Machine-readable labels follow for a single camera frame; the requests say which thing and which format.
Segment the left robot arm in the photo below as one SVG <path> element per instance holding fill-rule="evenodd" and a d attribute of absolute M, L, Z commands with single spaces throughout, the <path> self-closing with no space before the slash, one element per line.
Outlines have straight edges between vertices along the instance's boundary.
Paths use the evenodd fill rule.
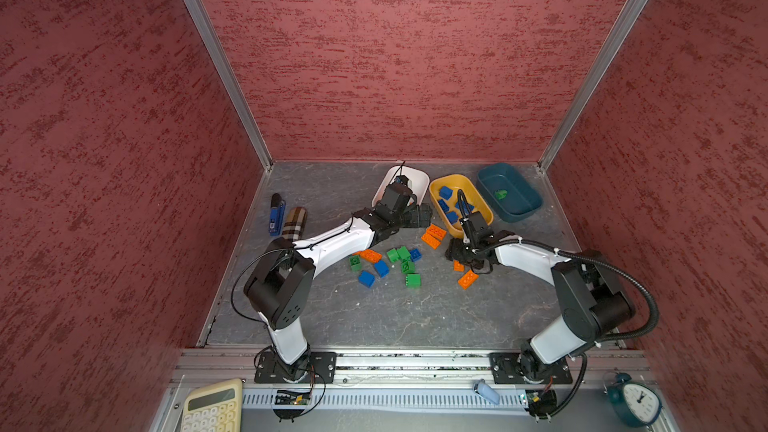
<path fill-rule="evenodd" d="M 416 169 L 392 172 L 371 208 L 355 211 L 341 225 L 306 240 L 277 238 L 245 268 L 249 276 L 243 294 L 266 325 L 271 357 L 284 381 L 299 382 L 311 371 L 300 317 L 314 278 L 403 228 L 430 225 L 431 207 L 422 205 L 429 176 Z"/>

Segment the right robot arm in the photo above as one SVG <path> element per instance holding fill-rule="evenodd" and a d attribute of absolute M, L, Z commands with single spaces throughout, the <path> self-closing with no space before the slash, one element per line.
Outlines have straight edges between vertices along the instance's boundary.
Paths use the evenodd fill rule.
<path fill-rule="evenodd" d="M 507 231 L 495 233 L 478 212 L 458 223 L 464 234 L 456 248 L 461 261 L 515 268 L 555 289 L 560 315 L 520 348 L 517 374 L 527 382 L 547 380 L 561 359 L 588 350 L 634 317 L 633 302 L 600 253 L 569 253 Z"/>

